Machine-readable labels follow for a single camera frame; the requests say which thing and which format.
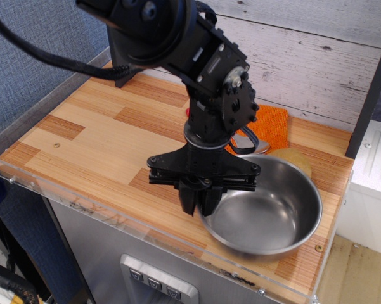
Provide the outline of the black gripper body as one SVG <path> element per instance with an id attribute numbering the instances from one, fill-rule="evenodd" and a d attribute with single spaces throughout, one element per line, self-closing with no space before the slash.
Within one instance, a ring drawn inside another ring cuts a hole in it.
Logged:
<path id="1" fill-rule="evenodd" d="M 207 142 L 196 135 L 189 123 L 185 123 L 184 138 L 186 144 L 182 148 L 147 159 L 151 184 L 179 187 L 180 181 L 189 181 L 196 189 L 255 189 L 261 167 L 225 150 L 231 136 L 224 134 Z"/>

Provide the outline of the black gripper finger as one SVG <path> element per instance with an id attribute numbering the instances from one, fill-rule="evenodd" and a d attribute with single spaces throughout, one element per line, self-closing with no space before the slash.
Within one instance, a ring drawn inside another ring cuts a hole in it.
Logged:
<path id="1" fill-rule="evenodd" d="M 180 182 L 178 191 L 182 210 L 186 214 L 193 216 L 197 202 L 198 190 L 195 186 L 191 186 L 185 182 Z"/>
<path id="2" fill-rule="evenodd" d="M 221 187 L 211 187 L 206 190 L 202 190 L 199 199 L 199 209 L 203 216 L 212 215 L 216 206 L 221 200 L 223 195 L 223 189 Z"/>

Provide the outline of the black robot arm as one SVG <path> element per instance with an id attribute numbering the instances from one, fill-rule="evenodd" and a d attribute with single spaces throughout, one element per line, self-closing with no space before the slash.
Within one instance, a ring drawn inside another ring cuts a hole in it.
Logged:
<path id="1" fill-rule="evenodd" d="M 209 7 L 198 1 L 78 1 L 80 9 L 112 30 L 116 53 L 142 70 L 161 67 L 179 77 L 190 99 L 184 125 L 186 144 L 150 157 L 152 184 L 174 186 L 182 209 L 213 214 L 229 190 L 253 191 L 260 167 L 241 159 L 248 148 L 226 151 L 249 129 L 258 105 L 249 64 L 238 46 L 216 28 Z"/>

